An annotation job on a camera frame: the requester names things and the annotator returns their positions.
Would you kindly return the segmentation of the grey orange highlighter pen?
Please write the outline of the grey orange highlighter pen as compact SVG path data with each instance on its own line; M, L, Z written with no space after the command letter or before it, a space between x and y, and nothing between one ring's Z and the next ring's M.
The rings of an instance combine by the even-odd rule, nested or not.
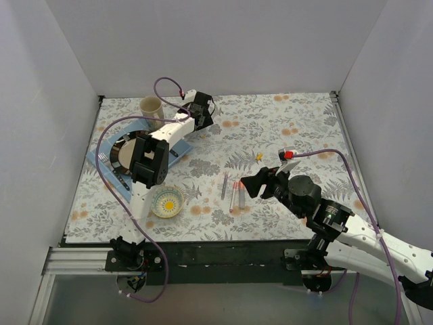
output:
M239 207L240 207L240 209L245 208L245 193L244 193L244 191L239 192Z

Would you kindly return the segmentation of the purple pen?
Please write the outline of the purple pen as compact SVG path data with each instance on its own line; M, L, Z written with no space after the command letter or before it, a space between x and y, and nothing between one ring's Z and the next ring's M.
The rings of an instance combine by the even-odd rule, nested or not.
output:
M228 173L224 172L224 178L223 178L223 184L221 189L221 200L225 199L225 193L227 189L227 180L228 180Z

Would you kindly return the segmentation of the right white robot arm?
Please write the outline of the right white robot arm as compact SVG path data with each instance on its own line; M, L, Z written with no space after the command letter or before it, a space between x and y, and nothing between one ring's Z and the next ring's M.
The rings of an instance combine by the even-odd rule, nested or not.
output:
M389 284L401 284L412 302L432 308L432 251L406 243L373 226L348 207L322 198L321 188L306 175L263 167L241 183L250 197L275 198L306 219L314 232L306 252L314 269L347 268Z

